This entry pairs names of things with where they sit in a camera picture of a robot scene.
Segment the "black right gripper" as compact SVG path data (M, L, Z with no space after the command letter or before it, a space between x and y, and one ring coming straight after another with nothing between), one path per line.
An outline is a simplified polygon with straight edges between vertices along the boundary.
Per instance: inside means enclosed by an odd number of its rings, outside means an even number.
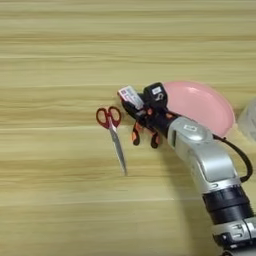
M136 128L146 128L152 133L158 132L164 137L168 135L171 123L178 118L177 114L168 111L166 108L138 110L133 103L124 99L121 100L121 104L124 110L136 120Z

